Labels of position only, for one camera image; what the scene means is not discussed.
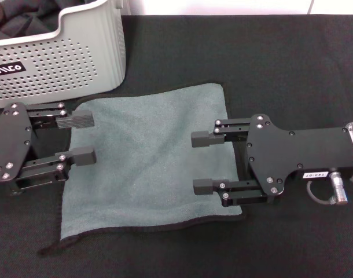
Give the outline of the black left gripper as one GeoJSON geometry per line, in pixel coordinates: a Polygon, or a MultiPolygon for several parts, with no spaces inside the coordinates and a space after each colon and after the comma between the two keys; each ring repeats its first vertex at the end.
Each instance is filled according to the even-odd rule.
{"type": "Polygon", "coordinates": [[[75,148],[25,162],[32,141],[31,124],[34,129],[81,129],[95,125],[91,111],[69,112],[64,103],[8,104],[0,114],[0,184],[6,186],[12,195],[21,194],[21,190],[66,181],[73,165],[79,167],[96,163],[93,147],[75,148]]]}

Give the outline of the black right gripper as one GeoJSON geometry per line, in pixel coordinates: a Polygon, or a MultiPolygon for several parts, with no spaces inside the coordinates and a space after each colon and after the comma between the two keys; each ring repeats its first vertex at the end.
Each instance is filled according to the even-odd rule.
{"type": "Polygon", "coordinates": [[[247,149],[251,170],[268,196],[283,193],[286,179],[330,179],[334,202],[346,203],[343,182],[353,182],[353,122],[344,127],[282,130],[265,114],[251,117],[247,149]]]}

